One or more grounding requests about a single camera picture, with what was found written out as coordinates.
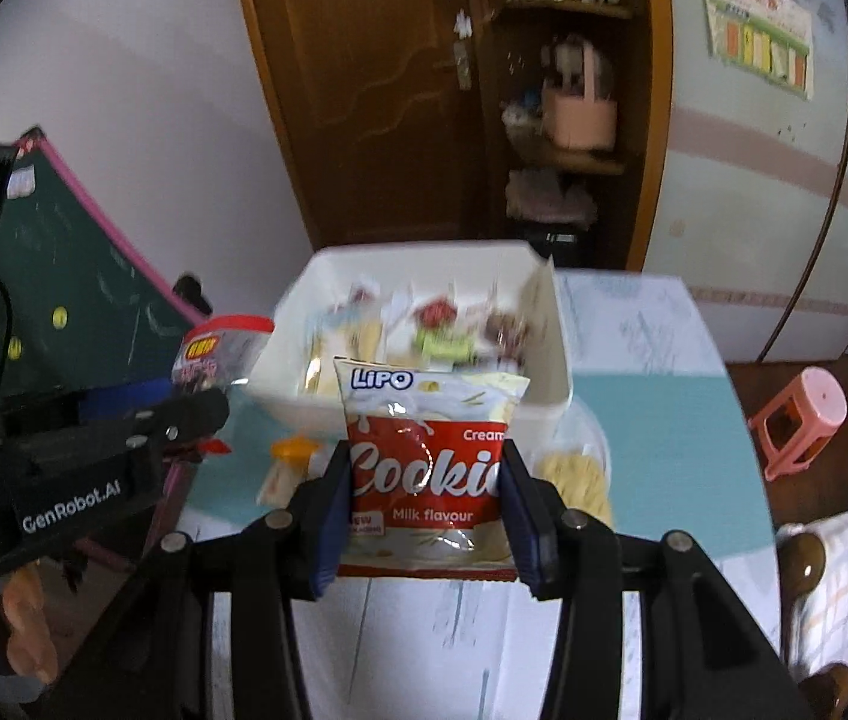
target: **white plastic bin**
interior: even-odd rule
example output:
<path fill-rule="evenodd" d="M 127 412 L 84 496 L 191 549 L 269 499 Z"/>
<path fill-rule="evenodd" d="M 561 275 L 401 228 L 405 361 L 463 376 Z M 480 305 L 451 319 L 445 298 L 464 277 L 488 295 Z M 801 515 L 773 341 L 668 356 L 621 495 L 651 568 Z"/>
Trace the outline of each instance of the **white plastic bin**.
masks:
<path fill-rule="evenodd" d="M 571 400 L 571 375 L 560 330 L 554 268 L 523 242 L 445 242 L 325 248 L 312 256 L 274 313 L 274 333 L 248 377 L 248 392 L 274 418 L 306 436 L 346 437 L 339 398 L 300 391 L 306 324 L 315 312 L 347 299 L 351 285 L 373 279 L 382 293 L 413 288 L 414 303 L 446 295 L 485 299 L 497 284 L 498 303 L 523 313 L 533 333 L 526 347 L 531 379 L 515 410 L 510 435 L 524 457 L 554 435 Z"/>

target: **table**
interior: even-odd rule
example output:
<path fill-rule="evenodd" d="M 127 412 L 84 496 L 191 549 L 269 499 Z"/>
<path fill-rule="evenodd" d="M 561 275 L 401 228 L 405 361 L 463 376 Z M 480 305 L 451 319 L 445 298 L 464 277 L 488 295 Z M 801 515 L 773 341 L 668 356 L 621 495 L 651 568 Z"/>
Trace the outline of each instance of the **table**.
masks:
<path fill-rule="evenodd" d="M 730 380 L 679 279 L 557 271 L 561 324 L 581 399 L 610 446 L 621 533 L 690 532 L 777 647 L 773 531 L 760 470 Z M 233 532 L 254 504 L 270 443 L 287 431 L 242 391 L 225 428 L 238 448 L 207 461 L 181 518 L 196 538 Z M 219 599 L 221 611 L 226 599 Z M 339 579 L 319 604 L 294 603 L 315 718 L 537 717 L 558 605 L 521 584 Z M 226 615 L 216 621 L 226 694 Z M 640 710 L 636 598 L 624 598 L 622 718 Z M 226 698 L 221 699 L 226 716 Z"/>

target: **black cable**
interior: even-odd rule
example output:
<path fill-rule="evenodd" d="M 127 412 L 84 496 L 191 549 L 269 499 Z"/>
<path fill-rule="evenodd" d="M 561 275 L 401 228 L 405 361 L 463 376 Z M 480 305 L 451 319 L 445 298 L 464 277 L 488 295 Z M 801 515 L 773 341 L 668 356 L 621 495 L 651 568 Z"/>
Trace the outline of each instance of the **black cable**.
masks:
<path fill-rule="evenodd" d="M 5 365 L 8 363 L 8 352 L 10 352 L 10 335 L 13 331 L 14 327 L 14 314 L 11 312 L 10 308 L 10 293 L 8 292 L 8 288 L 5 286 L 5 283 L 0 278 L 0 293 L 1 298 L 5 301 L 5 314 L 7 315 L 7 321 L 5 322 L 5 342 L 4 342 L 4 352 L 1 355 L 0 360 L 0 391 L 1 391 L 1 380 L 4 378 L 4 369 Z"/>

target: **yellow logo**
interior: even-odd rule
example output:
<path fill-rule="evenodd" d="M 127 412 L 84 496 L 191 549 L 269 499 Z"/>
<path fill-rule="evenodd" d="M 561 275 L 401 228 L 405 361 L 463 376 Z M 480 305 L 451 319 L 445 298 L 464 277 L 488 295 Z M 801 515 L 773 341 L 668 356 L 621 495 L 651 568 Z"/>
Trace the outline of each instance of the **yellow logo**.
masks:
<path fill-rule="evenodd" d="M 207 336 L 206 338 L 197 338 L 187 344 L 184 350 L 185 360 L 200 360 L 201 357 L 207 357 L 214 351 L 218 345 L 219 338 L 217 336 Z"/>

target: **wooden shelf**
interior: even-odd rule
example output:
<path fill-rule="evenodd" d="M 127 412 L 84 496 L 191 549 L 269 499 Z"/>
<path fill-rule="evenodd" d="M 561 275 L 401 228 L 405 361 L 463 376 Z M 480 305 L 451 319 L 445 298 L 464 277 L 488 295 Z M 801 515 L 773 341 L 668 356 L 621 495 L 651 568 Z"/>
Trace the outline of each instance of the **wooden shelf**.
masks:
<path fill-rule="evenodd" d="M 595 151 L 570 151 L 555 146 L 543 135 L 509 134 L 507 138 L 521 160 L 531 167 L 556 167 L 578 175 L 622 175 L 624 163 Z"/>
<path fill-rule="evenodd" d="M 584 0 L 508 0 L 500 10 L 495 10 L 492 20 L 500 18 L 507 10 L 565 10 L 572 13 L 591 13 L 610 19 L 629 19 L 634 15 L 630 8 L 623 5 L 608 5 L 606 2 L 587 2 Z"/>

